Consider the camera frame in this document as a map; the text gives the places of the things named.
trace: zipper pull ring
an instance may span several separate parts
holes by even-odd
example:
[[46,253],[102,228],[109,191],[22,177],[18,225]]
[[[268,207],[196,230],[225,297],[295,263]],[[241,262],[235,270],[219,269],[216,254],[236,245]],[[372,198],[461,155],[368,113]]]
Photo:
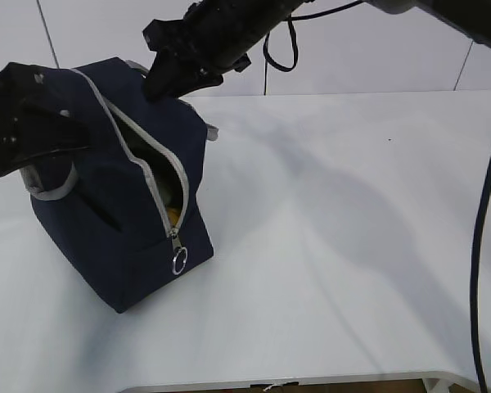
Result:
[[171,229],[169,236],[173,243],[173,274],[179,276],[185,270],[187,265],[187,248],[182,246],[176,228]]

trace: table surface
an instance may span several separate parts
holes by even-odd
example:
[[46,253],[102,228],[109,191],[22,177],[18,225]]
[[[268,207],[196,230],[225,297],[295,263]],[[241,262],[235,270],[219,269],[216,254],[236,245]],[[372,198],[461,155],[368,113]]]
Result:
[[[0,180],[0,391],[446,377],[472,386],[471,234],[491,92],[193,97],[221,128],[215,257],[118,315]],[[491,386],[491,207],[480,284]]]

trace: black cord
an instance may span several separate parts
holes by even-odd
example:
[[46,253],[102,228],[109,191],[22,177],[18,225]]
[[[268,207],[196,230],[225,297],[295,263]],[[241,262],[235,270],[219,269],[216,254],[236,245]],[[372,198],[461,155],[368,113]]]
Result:
[[340,7],[337,7],[337,8],[333,8],[331,10],[317,12],[316,14],[301,15],[301,16],[292,16],[291,19],[293,21],[296,21],[296,20],[317,19],[317,18],[321,18],[323,16],[327,16],[327,15],[331,15],[331,14],[336,14],[337,12],[340,12],[340,11],[349,10],[350,8],[356,7],[356,6],[360,5],[360,4],[362,4],[363,2],[364,2],[363,0],[357,0],[356,2],[350,2],[349,4],[345,4],[343,6],[340,6]]
[[302,16],[289,16],[286,19],[286,22],[287,22],[287,27],[289,28],[289,35],[291,37],[291,46],[293,48],[293,65],[290,67],[286,67],[285,65],[282,65],[282,64],[276,62],[271,57],[271,55],[269,54],[269,38],[271,36],[271,33],[268,33],[265,36],[265,40],[264,40],[264,58],[265,58],[265,61],[271,67],[274,67],[279,71],[291,72],[298,65],[298,59],[299,59],[298,43],[296,42],[296,29],[295,29],[295,25],[293,25],[294,20],[311,20],[311,19],[321,18],[322,16],[327,16],[327,15],[331,15],[331,14],[336,14],[337,12],[340,12],[340,11],[349,10],[350,8],[353,8],[359,4],[362,4],[363,2],[364,2],[363,0],[357,0],[356,2],[350,2],[349,4],[345,4],[344,6],[333,8],[333,9],[327,10],[327,11],[318,12],[316,14],[309,14],[309,15],[302,15]]
[[296,42],[296,29],[291,17],[287,19],[287,27],[289,28],[289,36],[291,37],[291,46],[293,48],[293,65],[291,67],[286,67],[285,65],[277,63],[269,54],[269,37],[271,36],[271,33],[268,33],[268,35],[265,36],[264,41],[264,57],[266,62],[271,67],[274,67],[281,72],[291,72],[298,65],[299,49],[298,43]]
[[471,249],[471,280],[469,292],[469,306],[471,313],[471,345],[473,348],[473,360],[475,361],[476,376],[480,385],[481,393],[488,393],[485,382],[484,367],[480,355],[479,321],[478,321],[478,279],[480,271],[480,249],[482,237],[484,236],[485,218],[488,212],[489,200],[491,198],[491,156],[485,174],[484,187],[480,196],[480,206],[476,215],[475,232],[473,234],[473,246]]

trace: navy blue bag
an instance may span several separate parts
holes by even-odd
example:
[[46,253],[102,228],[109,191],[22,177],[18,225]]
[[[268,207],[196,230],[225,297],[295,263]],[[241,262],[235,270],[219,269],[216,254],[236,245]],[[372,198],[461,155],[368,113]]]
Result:
[[118,313],[213,256],[196,204],[208,128],[185,102],[146,101],[118,58],[43,69],[91,147],[21,170],[38,219]]

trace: open zipper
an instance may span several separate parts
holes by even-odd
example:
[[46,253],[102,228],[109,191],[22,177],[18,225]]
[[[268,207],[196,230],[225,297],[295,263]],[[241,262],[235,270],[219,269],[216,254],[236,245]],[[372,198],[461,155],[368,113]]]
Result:
[[[116,136],[119,139],[120,146],[123,148],[126,156],[129,158],[131,162],[137,164],[142,168],[142,172],[144,173],[146,184],[149,187],[151,196],[153,197],[153,201],[155,202],[156,207],[160,213],[162,224],[164,225],[164,230],[167,233],[168,238],[171,239],[171,242],[173,244],[173,273],[175,275],[181,274],[182,271],[185,269],[187,263],[187,248],[182,245],[178,232],[180,231],[180,228],[182,227],[183,221],[185,219],[187,213],[187,204],[189,202],[189,180],[187,178],[186,171],[183,168],[182,162],[172,151],[170,151],[167,147],[156,141],[133,119],[131,119],[125,113],[123,113],[117,106],[115,106],[107,98],[103,97],[100,91],[98,90],[97,86],[94,84],[93,81],[90,80],[89,77],[87,77],[87,75],[83,74],[78,70],[72,70],[72,71],[79,75],[82,75],[88,81],[89,86],[91,87],[93,93],[95,94],[98,102],[104,109],[104,112],[106,113],[111,124],[113,125]],[[111,112],[113,112],[116,115],[116,117],[119,118],[121,121],[123,121],[145,143],[147,143],[150,147],[155,149],[163,157],[165,157],[165,159],[174,168],[174,171],[176,172],[178,176],[178,180],[180,181],[180,184],[182,186],[182,211],[178,218],[178,222],[175,225],[171,223],[168,217],[167,208],[160,196],[159,189],[155,180],[155,175],[153,174],[151,167],[145,160],[136,157],[131,152]]]

